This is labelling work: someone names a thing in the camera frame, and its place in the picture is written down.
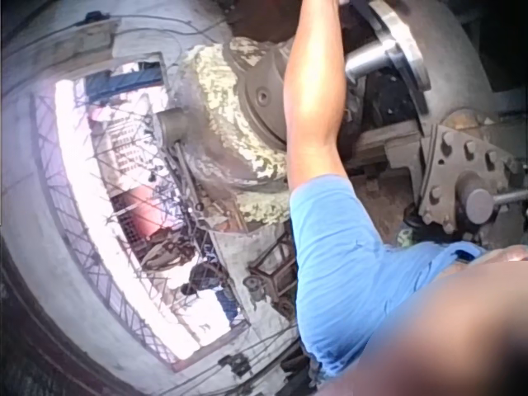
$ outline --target person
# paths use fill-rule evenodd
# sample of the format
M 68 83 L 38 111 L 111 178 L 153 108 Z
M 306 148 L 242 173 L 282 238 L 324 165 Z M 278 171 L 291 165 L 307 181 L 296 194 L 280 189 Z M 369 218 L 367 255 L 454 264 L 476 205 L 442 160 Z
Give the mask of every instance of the person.
M 180 286 L 183 295 L 196 295 L 199 291 L 213 290 L 229 325 L 233 326 L 238 316 L 238 304 L 229 286 L 227 271 L 216 262 L 201 262 L 191 269 L 189 282 Z

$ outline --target metal shaft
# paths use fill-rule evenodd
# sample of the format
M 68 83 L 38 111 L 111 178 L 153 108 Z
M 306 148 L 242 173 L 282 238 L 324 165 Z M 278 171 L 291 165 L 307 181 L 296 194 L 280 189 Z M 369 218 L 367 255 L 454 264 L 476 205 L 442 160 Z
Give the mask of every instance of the metal shaft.
M 494 196 L 493 200 L 495 205 L 506 205 L 519 202 L 520 200 L 528 200 L 528 190 L 505 192 Z
M 355 83 L 359 78 L 391 65 L 387 50 L 395 45 L 393 40 L 379 41 L 364 45 L 350 52 L 345 58 L 345 73 Z

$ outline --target bolt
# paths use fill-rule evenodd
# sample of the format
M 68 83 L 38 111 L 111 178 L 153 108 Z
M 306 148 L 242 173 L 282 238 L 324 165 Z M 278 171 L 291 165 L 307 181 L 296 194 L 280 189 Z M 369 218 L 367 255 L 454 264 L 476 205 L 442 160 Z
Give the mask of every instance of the bolt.
M 453 139 L 454 138 L 455 138 L 455 136 L 453 135 L 453 132 L 451 132 L 451 131 L 445 132 L 442 135 L 442 141 L 444 142 L 444 144 L 446 146 L 451 146 L 453 144 Z
M 455 227 L 450 222 L 449 216 L 445 217 L 443 226 L 444 226 L 444 232 L 449 235 L 451 235 L 455 231 Z
M 473 140 L 466 142 L 465 152 L 468 154 L 468 156 L 475 154 L 475 151 L 477 151 L 477 145 L 475 144 L 475 142 Z
M 497 161 L 497 152 L 495 151 L 488 151 L 486 153 L 486 158 L 488 159 L 489 163 L 495 163 Z
M 431 197 L 435 200 L 439 200 L 442 197 L 442 190 L 439 186 L 434 186 L 431 189 Z
M 425 224 L 429 225 L 430 223 L 432 223 L 432 216 L 431 216 L 431 213 L 430 212 L 426 212 L 423 216 L 422 216 L 422 220 Z

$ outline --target metal railing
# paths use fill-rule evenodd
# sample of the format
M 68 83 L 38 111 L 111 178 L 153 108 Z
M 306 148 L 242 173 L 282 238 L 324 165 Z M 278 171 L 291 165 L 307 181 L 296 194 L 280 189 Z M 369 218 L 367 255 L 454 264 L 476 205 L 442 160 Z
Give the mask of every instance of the metal railing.
M 171 288 L 169 276 L 162 271 L 144 271 L 140 263 L 153 244 L 144 235 L 140 235 L 134 225 L 134 221 L 143 221 L 155 228 L 176 227 L 180 232 L 183 230 L 186 239 L 192 241 L 195 247 L 198 262 L 220 266 L 211 236 L 199 227 L 193 215 L 195 208 L 191 207 L 190 200 L 187 199 L 195 192 L 194 181 L 186 174 L 185 164 L 178 158 L 167 159 L 162 156 L 163 153 L 152 150 L 152 105 L 149 105 L 147 111 L 135 111 L 133 106 L 123 111 L 119 100 L 117 104 L 107 101 L 100 106 L 100 109 L 109 112 L 109 115 L 106 115 L 107 122 L 98 123 L 92 120 L 89 114 L 89 111 L 93 110 L 93 104 L 88 102 L 86 96 L 76 97 L 75 101 L 78 110 L 87 113 L 86 118 L 90 119 L 88 124 L 92 132 L 96 131 L 92 134 L 93 155 L 101 169 L 101 181 L 109 191 L 108 201 L 114 210 L 106 219 L 106 223 L 118 224 L 122 229 L 123 232 L 116 238 L 126 256 L 129 269 L 155 302 L 160 313 L 165 314 L 168 309 L 169 313 L 176 317 L 178 324 L 182 325 L 199 345 L 204 346 L 186 321 L 186 310 L 200 297 L 185 296 L 180 293 L 179 288 Z M 155 335 L 153 329 L 127 300 L 90 237 L 68 180 L 55 113 L 54 97 L 32 96 L 35 158 L 43 190 L 58 230 L 79 269 L 103 304 L 145 348 L 174 370 L 178 370 L 182 367 L 178 364 L 179 359 Z M 160 170 L 159 166 L 153 167 L 153 163 L 164 164 L 163 170 Z M 139 174 L 151 175 L 155 183 L 146 183 L 138 177 Z M 123 178 L 128 180 L 128 186 L 124 186 L 120 181 Z M 135 203 L 127 205 L 120 197 L 130 193 L 130 186 L 142 187 L 148 191 L 147 196 L 135 196 Z M 138 213 L 135 210 L 138 206 L 155 210 L 161 215 L 152 220 Z M 238 324 L 246 325 L 243 318 L 237 317 L 231 326 Z

